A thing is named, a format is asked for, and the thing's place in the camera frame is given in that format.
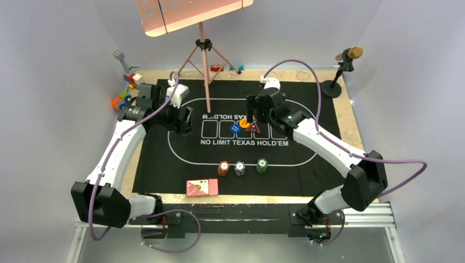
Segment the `red triangular all-in marker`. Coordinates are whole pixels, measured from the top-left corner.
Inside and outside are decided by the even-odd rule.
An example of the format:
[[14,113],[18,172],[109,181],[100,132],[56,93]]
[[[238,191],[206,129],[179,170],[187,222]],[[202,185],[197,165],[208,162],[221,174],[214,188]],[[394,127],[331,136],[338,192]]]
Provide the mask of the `red triangular all-in marker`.
[[247,132],[250,133],[260,133],[260,128],[256,122],[253,122],[247,129]]

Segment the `yellow big blind button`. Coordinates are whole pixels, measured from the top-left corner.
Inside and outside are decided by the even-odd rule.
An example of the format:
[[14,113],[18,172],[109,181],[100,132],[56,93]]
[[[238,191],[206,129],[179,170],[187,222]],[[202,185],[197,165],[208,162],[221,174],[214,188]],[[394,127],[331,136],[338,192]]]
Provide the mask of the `yellow big blind button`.
[[242,129],[247,129],[251,124],[246,118],[243,118],[239,121],[239,125]]

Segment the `blue small blind button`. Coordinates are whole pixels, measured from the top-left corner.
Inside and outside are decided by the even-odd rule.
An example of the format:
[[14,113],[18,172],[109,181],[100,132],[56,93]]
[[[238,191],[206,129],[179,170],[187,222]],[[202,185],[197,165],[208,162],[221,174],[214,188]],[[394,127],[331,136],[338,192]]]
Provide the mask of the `blue small blind button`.
[[238,134],[240,131],[241,131],[241,126],[239,124],[232,124],[230,126],[230,131],[233,133],[233,134]]

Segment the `red poker chip stack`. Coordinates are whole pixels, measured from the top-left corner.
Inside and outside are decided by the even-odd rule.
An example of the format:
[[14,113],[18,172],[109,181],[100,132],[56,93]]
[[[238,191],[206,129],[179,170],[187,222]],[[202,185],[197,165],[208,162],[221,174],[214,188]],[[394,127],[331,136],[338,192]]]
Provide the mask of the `red poker chip stack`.
[[222,161],[218,165],[217,173],[219,176],[226,176],[229,171],[229,163],[227,161]]

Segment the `blue poker chip stack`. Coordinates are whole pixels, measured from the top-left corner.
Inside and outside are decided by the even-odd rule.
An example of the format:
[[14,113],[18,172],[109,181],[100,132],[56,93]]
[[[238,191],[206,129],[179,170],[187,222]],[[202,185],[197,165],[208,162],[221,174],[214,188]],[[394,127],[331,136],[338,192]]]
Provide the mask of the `blue poker chip stack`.
[[238,161],[234,165],[234,172],[237,176],[243,176],[245,173],[245,164],[242,161]]

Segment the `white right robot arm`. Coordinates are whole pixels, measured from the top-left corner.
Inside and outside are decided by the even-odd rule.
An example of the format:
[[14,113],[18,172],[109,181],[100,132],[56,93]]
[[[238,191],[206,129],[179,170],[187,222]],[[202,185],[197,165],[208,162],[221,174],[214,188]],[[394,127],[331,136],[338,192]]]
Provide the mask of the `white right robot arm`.
[[364,211],[387,188],[382,156],[354,148],[332,134],[326,134],[316,117],[290,108],[274,77],[261,77],[262,90],[248,96],[247,120],[269,124],[274,131],[301,144],[331,164],[344,183],[326,190],[308,203],[309,219],[321,223],[340,209]]

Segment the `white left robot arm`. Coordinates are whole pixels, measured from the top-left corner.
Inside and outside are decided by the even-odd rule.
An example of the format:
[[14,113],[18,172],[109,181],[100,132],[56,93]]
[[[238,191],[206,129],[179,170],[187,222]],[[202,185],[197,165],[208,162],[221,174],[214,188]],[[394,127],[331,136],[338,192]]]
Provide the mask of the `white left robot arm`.
[[168,82],[160,85],[143,83],[139,95],[126,98],[120,108],[111,141],[101,160],[84,182],[76,181],[71,196],[82,222],[121,228],[130,219],[142,216],[148,223],[163,219],[159,197],[138,194],[127,199],[120,192],[122,179],[136,148],[148,131],[165,128],[168,132],[186,135],[192,132],[191,107],[181,107],[189,94],[185,85]]

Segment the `black poker table mat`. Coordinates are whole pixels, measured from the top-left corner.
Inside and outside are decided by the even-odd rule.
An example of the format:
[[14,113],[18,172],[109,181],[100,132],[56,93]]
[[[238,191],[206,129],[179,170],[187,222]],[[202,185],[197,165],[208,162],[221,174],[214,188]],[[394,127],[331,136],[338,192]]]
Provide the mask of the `black poker table mat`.
[[[343,183],[339,172],[309,148],[259,124],[260,133],[232,124],[246,116],[246,97],[259,92],[257,81],[214,81],[209,89],[212,113],[207,113],[204,83],[184,80],[190,93],[183,105],[193,109],[192,132],[180,136],[165,128],[151,128],[141,145],[133,191],[142,193],[186,192],[188,180],[217,179],[221,195],[314,196]],[[268,162],[264,174],[257,160]],[[218,165],[230,165],[219,176]],[[236,162],[245,164],[243,176],[234,172]]]

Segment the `small teal toy block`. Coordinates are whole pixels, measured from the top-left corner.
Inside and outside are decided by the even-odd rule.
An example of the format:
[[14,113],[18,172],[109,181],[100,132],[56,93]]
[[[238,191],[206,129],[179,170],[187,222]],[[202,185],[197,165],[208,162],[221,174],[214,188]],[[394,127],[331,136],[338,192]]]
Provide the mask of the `small teal toy block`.
[[236,67],[232,67],[232,66],[229,67],[229,70],[234,70],[234,71],[235,71],[235,70],[242,71],[243,69],[244,69],[244,66],[243,66],[243,65],[241,65],[241,66],[236,66]]

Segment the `green poker chip stack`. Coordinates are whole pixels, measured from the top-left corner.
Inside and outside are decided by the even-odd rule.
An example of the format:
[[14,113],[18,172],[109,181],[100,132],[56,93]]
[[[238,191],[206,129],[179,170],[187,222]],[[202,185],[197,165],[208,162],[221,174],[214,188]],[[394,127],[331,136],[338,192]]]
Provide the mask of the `green poker chip stack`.
[[264,158],[260,158],[257,160],[257,166],[256,166],[256,171],[260,174],[264,174],[267,170],[268,167],[268,162]]

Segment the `red playing card box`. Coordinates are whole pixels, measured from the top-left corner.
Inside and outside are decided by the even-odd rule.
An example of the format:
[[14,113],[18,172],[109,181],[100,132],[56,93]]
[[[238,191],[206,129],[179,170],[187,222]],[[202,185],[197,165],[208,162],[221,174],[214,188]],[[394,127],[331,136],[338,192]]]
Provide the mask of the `red playing card box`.
[[188,180],[186,182],[187,197],[202,197],[218,195],[217,179]]

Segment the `small red toy block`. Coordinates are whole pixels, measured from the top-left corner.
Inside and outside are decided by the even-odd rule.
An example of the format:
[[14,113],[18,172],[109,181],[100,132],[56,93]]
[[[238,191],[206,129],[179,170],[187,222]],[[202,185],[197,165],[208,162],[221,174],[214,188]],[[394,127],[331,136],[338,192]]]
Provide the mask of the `small red toy block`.
[[210,70],[211,70],[212,72],[221,72],[221,71],[224,71],[224,65],[220,65],[220,64],[211,65],[211,66],[210,66]]

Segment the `colourful toy block train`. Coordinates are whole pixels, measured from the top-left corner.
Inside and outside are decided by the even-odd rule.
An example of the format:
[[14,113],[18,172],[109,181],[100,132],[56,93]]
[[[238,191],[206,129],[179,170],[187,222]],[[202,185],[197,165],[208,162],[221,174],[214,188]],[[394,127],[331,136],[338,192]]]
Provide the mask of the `colourful toy block train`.
[[143,76],[138,73],[123,75],[123,78],[126,82],[128,82],[130,90],[139,89],[139,86],[145,82]]

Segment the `gold microphone on stand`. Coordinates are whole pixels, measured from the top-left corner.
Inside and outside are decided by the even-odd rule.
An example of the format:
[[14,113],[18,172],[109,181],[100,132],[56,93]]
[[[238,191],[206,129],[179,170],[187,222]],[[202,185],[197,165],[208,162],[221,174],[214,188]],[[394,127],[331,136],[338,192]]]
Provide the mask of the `gold microphone on stand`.
[[354,46],[345,49],[342,53],[335,57],[338,61],[339,68],[332,81],[323,81],[320,84],[322,94],[327,98],[337,98],[342,93],[342,87],[338,80],[342,77],[344,72],[353,72],[353,61],[360,58],[364,53],[364,49],[360,46]]

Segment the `grey toy block tower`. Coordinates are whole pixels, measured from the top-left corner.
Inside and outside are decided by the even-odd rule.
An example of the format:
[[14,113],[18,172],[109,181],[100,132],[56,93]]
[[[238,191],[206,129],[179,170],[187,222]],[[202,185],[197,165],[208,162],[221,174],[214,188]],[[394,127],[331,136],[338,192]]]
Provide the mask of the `grey toy block tower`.
[[114,58],[115,58],[115,59],[121,64],[121,66],[123,67],[125,74],[130,74],[131,71],[130,71],[128,65],[126,64],[126,62],[125,62],[125,60],[124,60],[124,59],[125,59],[124,53],[123,53],[121,50],[116,49],[112,54],[113,54]]

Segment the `pink music stand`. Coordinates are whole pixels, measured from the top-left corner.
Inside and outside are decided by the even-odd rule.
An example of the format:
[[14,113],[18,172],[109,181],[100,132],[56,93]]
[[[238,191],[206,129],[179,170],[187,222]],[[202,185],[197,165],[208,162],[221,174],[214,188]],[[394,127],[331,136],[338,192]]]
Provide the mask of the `pink music stand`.
[[210,76],[210,66],[208,63],[207,53],[214,51],[224,60],[224,65],[236,67],[218,48],[213,45],[212,41],[205,36],[203,22],[218,16],[231,13],[254,3],[253,0],[229,0],[229,1],[159,1],[159,0],[136,0],[141,24],[144,32],[149,37],[158,37],[174,31],[183,29],[191,25],[199,27],[199,39],[195,42],[195,47],[183,62],[178,70],[180,74],[186,64],[192,63],[190,60],[195,51],[201,51],[203,69],[198,69],[202,74],[205,86],[207,113],[212,113],[209,85],[215,79],[219,72]]

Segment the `aluminium mounting rail frame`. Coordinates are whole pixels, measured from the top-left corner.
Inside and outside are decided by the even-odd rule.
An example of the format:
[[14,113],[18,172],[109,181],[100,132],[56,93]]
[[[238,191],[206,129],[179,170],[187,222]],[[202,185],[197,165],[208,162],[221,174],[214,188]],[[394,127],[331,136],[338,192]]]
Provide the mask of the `aluminium mounting rail frame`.
[[134,220],[92,240],[75,228],[67,262],[404,262],[391,205],[333,213],[329,225],[307,226],[303,201],[215,200],[166,204],[166,227]]

